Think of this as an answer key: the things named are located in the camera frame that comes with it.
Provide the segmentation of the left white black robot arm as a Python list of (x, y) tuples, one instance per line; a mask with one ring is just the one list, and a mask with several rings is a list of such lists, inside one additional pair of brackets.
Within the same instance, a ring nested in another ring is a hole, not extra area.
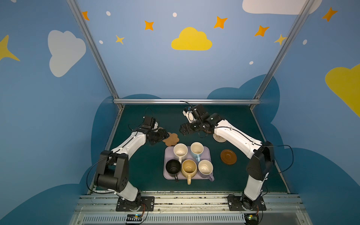
[(98, 187), (114, 191), (125, 201), (140, 204), (140, 191), (129, 182), (129, 160), (135, 152), (149, 142), (155, 145), (169, 138), (169, 133), (163, 128), (152, 129), (147, 132), (132, 132), (118, 147), (103, 151), (97, 164), (94, 184)]

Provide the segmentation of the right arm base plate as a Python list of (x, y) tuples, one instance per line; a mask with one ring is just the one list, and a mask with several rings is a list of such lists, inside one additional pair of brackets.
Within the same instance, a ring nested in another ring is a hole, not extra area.
[(263, 197), (260, 195), (256, 200), (251, 200), (245, 195), (228, 195), (228, 207), (230, 211), (266, 211)]

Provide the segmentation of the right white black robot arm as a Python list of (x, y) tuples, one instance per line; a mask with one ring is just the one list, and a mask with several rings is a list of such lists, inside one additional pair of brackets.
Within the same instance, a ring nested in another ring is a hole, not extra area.
[(274, 165), (273, 145), (261, 142), (220, 118), (216, 113), (199, 115), (196, 112), (183, 111), (188, 122), (181, 125), (180, 132), (190, 135), (199, 131), (216, 134), (241, 150), (250, 159), (246, 171), (247, 185), (241, 196), (241, 206), (246, 211), (261, 208), (261, 193), (263, 184), (267, 180)]

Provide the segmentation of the brown wooden round coaster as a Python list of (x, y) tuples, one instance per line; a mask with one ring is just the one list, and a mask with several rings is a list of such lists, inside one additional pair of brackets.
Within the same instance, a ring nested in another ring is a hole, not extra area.
[(226, 165), (234, 165), (237, 162), (237, 156), (232, 150), (223, 150), (220, 154), (220, 158)]

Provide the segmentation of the white cream mug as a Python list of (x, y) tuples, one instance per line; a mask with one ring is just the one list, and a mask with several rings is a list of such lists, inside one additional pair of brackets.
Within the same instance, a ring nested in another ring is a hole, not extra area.
[(176, 144), (174, 146), (173, 152), (174, 152), (176, 158), (178, 159), (178, 161), (181, 164), (183, 159), (185, 159), (187, 157), (188, 148), (187, 148), (187, 146), (185, 144), (178, 143), (178, 144)]

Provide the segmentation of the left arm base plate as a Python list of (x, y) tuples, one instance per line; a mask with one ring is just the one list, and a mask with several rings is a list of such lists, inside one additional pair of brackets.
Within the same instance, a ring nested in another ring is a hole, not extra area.
[(152, 212), (154, 210), (154, 204), (155, 197), (153, 196), (142, 196), (133, 202), (119, 197), (115, 210), (117, 212), (142, 212), (143, 210)]

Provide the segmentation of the white woven round coaster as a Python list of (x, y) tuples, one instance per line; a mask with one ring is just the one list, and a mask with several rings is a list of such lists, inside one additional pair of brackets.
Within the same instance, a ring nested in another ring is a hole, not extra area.
[(213, 134), (213, 138), (215, 141), (219, 142), (219, 143), (224, 143), (226, 142), (227, 140), (219, 135), (216, 135), (216, 134)]

